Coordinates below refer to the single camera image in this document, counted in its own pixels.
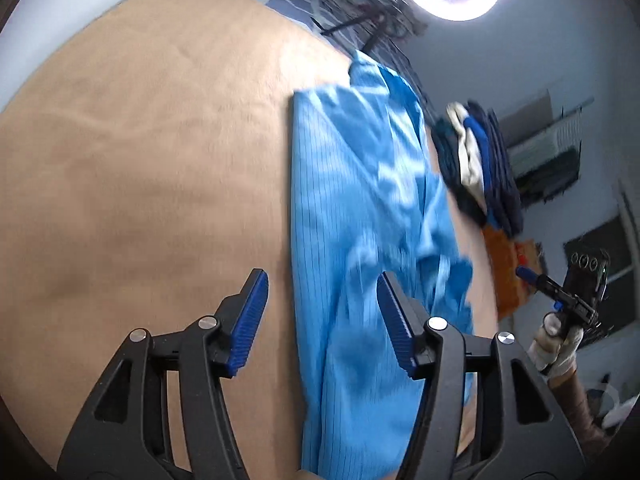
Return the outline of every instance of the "dark blue clothing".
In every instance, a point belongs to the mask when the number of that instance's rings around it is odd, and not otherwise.
[[[488,139],[491,187],[485,187],[484,192],[487,211],[491,212],[490,216],[493,217],[491,220],[495,220],[507,237],[513,238],[522,232],[524,221],[520,193],[513,177],[513,171],[511,171],[509,156],[504,146],[498,119],[493,110],[485,113],[482,107],[474,101],[469,101],[466,109],[469,115],[482,127]],[[478,142],[478,147],[484,159],[480,142]],[[482,162],[482,170],[484,171],[484,160]]]
[[[484,132],[484,129],[478,121],[474,119],[472,115],[469,115],[464,121],[463,126],[465,128],[471,128],[471,131],[476,138],[478,149],[480,150],[480,159],[482,163],[482,180],[484,182],[484,193],[486,194],[488,189],[491,189],[491,165],[489,156],[489,139]]]

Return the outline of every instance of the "wooden surface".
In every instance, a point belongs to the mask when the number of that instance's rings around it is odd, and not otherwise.
[[[295,89],[346,84],[348,65],[253,0],[127,0],[0,114],[0,392],[49,463],[132,328],[181,330],[263,267],[260,330],[223,389],[252,479],[297,470],[289,100]],[[450,209],[474,264],[476,332],[491,336],[482,237]],[[174,451],[186,465],[184,448]]]

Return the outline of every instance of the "striped fabric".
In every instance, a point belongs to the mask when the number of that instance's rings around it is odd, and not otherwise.
[[[319,30],[311,20],[314,17],[325,28],[333,27],[348,19],[347,15],[327,0],[258,0],[270,9],[276,10],[286,18],[306,28],[312,34],[331,43],[348,56],[364,44],[362,38],[368,38],[369,33],[360,26],[340,30],[332,38],[320,36]],[[433,126],[437,116],[433,107],[422,90],[418,75],[409,63],[407,57],[389,39],[382,39],[370,53],[377,62],[398,72],[420,96],[420,104],[424,112],[427,125]]]
[[[471,332],[472,269],[458,254],[444,183],[430,170],[416,95],[362,53],[350,77],[350,87],[294,95],[302,468],[328,480],[374,480],[400,465],[424,384],[396,361],[376,280],[392,270],[432,315]]]

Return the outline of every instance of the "hanging clothes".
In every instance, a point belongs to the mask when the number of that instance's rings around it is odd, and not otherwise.
[[[471,129],[465,128],[463,125],[463,121],[468,117],[468,112],[460,103],[451,103],[447,105],[447,115],[458,134],[460,182],[476,199],[482,211],[486,212],[480,149]]]
[[[449,121],[441,118],[431,129],[431,139],[433,139],[433,145],[436,148],[436,152],[438,152],[440,174],[456,199],[458,208],[479,227],[484,227],[487,221],[485,212],[482,211],[476,199],[460,182],[458,134]]]
[[[487,207],[499,228],[504,230],[508,238],[513,238],[522,232],[524,219],[520,193],[511,171],[498,119],[493,110],[485,113],[475,101],[469,101],[466,108],[488,138],[489,165],[493,179],[486,195]]]

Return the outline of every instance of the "hand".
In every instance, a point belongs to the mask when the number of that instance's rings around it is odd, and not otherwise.
[[[573,373],[576,368],[575,351],[584,335],[582,327],[572,326],[563,341],[558,337],[560,327],[561,321],[554,312],[546,314],[527,352],[539,371],[552,365],[548,374],[550,380],[567,377]]]

